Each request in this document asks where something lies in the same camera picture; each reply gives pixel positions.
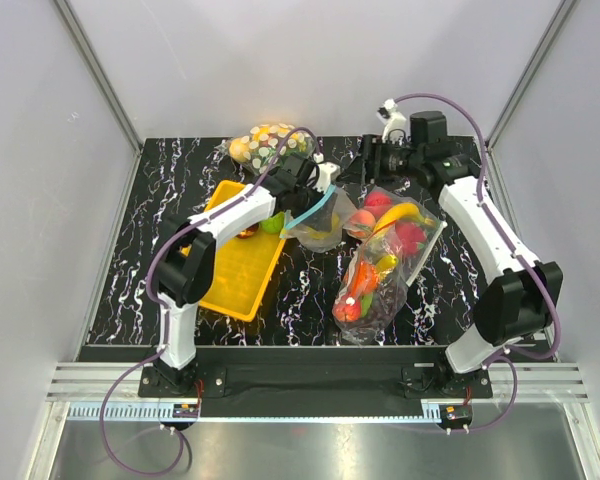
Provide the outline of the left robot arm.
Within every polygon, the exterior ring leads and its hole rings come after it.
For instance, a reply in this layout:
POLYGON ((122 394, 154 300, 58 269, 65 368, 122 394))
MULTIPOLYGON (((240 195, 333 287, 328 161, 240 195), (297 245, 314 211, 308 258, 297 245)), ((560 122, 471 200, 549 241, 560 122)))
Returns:
POLYGON ((320 154, 292 154, 220 205, 172 224, 173 235, 154 257, 146 280, 160 315, 160 339, 150 362, 170 393, 183 396, 195 386, 197 311, 212 286, 217 252, 280 211, 298 207, 304 213, 324 203, 339 174, 340 167, 320 154))

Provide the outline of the blue zip fruit bag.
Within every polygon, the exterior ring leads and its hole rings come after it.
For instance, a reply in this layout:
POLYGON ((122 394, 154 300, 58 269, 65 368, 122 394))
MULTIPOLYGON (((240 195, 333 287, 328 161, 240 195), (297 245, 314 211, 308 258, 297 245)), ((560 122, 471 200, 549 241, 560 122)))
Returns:
POLYGON ((342 241, 344 226, 356 211, 356 207, 344 189, 330 186, 324 193, 323 198, 303 214, 294 216, 289 211, 286 212, 284 228, 279 237, 282 239, 295 238, 304 248, 315 253, 327 252, 334 249, 342 241), (340 217, 340 241, 316 241, 311 239, 309 231, 311 229, 327 230, 333 214, 340 217))

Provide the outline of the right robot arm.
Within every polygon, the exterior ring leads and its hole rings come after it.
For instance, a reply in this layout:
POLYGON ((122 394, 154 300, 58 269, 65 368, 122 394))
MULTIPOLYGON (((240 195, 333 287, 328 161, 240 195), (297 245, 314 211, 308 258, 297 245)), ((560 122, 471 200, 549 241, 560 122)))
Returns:
POLYGON ((452 397, 508 350, 540 360, 542 354, 519 343, 548 327, 554 338, 545 355, 553 357, 561 339, 556 306, 563 272, 554 262, 541 262, 497 211, 484 189, 485 161, 472 159, 449 135, 440 111, 405 117, 388 101, 378 116, 384 124, 382 133, 364 136, 354 162, 363 180, 376 184, 397 176, 416 180, 459 227, 487 281, 471 311, 470 328, 435 362, 429 376, 432 384, 452 397))

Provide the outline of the yellow fake fruit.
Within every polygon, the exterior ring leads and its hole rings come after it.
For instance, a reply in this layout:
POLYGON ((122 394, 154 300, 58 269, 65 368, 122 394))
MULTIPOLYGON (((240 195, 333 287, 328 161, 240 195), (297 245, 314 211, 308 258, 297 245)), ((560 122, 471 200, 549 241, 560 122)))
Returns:
POLYGON ((333 214, 327 230, 311 229, 309 231, 309 237, 316 241, 329 240, 339 242, 341 239, 341 229, 339 224, 340 217, 337 214, 333 214))

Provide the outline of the green fake fruit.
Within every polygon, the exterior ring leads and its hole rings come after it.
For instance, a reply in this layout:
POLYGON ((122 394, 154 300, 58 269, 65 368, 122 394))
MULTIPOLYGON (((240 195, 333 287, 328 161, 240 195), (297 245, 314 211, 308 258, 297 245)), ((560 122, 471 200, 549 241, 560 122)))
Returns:
POLYGON ((260 228, 268 234, 279 235, 285 224, 285 213, 279 212, 276 215, 260 222, 260 228))

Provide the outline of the dark red fake apple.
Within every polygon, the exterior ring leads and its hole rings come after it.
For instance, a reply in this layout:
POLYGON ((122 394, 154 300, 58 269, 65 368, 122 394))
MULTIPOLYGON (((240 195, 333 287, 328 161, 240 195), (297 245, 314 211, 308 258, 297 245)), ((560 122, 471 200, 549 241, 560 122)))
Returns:
POLYGON ((237 238, 238 239, 248 239, 253 237, 259 230, 259 225, 258 224, 254 224, 249 226, 248 228, 242 230, 240 233, 237 234, 237 238))

